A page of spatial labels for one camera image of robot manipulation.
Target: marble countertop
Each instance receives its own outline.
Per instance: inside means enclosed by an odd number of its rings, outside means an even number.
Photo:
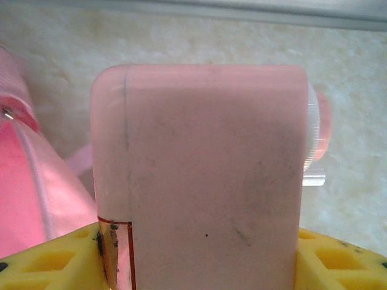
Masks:
[[[90,141],[89,91],[109,66],[303,66],[334,127],[327,181],[304,189],[301,226],[387,256],[387,33],[3,4],[0,43],[26,60],[38,119],[62,157]]]

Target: square hole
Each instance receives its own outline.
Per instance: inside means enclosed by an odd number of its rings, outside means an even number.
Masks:
[[[14,281],[6,283],[1,290],[44,290],[49,281]]]
[[[346,250],[322,248],[316,251],[316,255],[327,269],[335,270],[361,270],[365,269],[353,256]]]
[[[66,267],[70,260],[75,256],[75,252],[58,251],[42,253],[36,258],[24,271],[25,272],[43,272],[60,271]]]
[[[340,283],[346,290],[387,290],[387,285],[375,279],[366,279],[362,277],[353,277],[342,279]]]
[[[298,237],[300,239],[303,239],[303,240],[313,240],[313,239],[316,238],[316,237],[312,236],[311,234],[308,234],[308,233],[306,233],[304,231],[299,231],[298,232]]]

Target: yellow plastic grid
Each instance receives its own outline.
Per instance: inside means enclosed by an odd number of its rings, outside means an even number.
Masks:
[[[92,224],[0,260],[0,290],[108,290],[98,232]],[[387,258],[300,228],[294,290],[387,290]]]

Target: pink bag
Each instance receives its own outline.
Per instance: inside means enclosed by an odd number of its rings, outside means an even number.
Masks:
[[[95,203],[39,129],[14,58],[0,48],[0,257],[97,221]]]

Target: red line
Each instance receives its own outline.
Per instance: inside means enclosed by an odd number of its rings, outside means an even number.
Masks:
[[[131,222],[128,224],[128,234],[129,234],[129,259],[130,259],[130,265],[131,265],[132,290],[136,290],[135,268],[134,268],[133,229],[132,229]]]

